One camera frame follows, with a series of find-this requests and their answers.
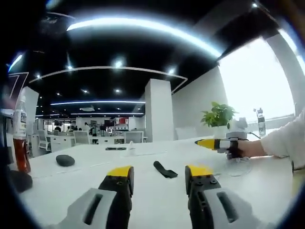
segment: black ceiling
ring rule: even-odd
[[[22,59],[10,73],[29,72],[26,85],[42,96],[42,99],[39,99],[37,115],[53,114],[55,111],[68,117],[84,107],[81,104],[50,106],[52,103],[90,100],[139,101],[151,78],[170,81],[174,90],[183,81],[182,79],[135,70],[86,69],[53,74],[38,80],[36,76],[65,70],[68,65],[73,68],[111,66],[115,58],[123,57],[125,66],[128,67],[166,72],[169,67],[176,66],[175,74],[188,78],[183,85],[185,86],[215,67],[217,58],[198,48],[194,49],[181,39],[160,32],[131,27],[118,29],[86,27],[72,31],[66,29],[78,21],[98,16],[119,15],[164,22],[182,31],[197,34],[198,37],[205,37],[204,28],[198,33],[195,27],[222,3],[221,0],[204,3],[193,0],[50,0],[48,9],[58,14],[48,13],[42,18],[30,37],[30,45]],[[238,17],[228,21],[226,26],[208,39],[209,44],[223,55],[276,27],[276,24],[258,8],[251,9],[251,1],[248,0],[247,4],[249,5],[247,11],[241,11]],[[116,88],[122,93],[115,93]],[[87,104],[90,105],[94,107],[94,112],[98,113],[118,111],[129,113],[137,110],[136,104]],[[143,113],[145,108],[141,109],[139,113]]]

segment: brown liquid bottle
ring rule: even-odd
[[[27,156],[26,140],[13,139],[13,142],[18,170],[25,173],[29,173],[31,171],[31,167]]]
[[[13,142],[18,170],[29,173],[31,167],[26,148],[26,119],[25,96],[21,93],[21,99],[18,101],[13,117]]]

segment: white planter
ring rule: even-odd
[[[225,139],[225,134],[228,132],[228,128],[226,125],[223,126],[215,126],[213,129],[213,138]]]

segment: potted plant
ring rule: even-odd
[[[229,121],[237,112],[231,106],[212,102],[212,112],[203,111],[203,113],[201,122],[213,128],[214,137],[224,138],[225,132],[229,129]]]

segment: black stone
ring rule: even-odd
[[[58,155],[56,157],[56,162],[60,166],[68,167],[68,166],[73,166],[75,163],[75,160],[73,157],[69,155]]]
[[[33,186],[32,177],[25,172],[11,170],[10,178],[19,193],[24,192]]]

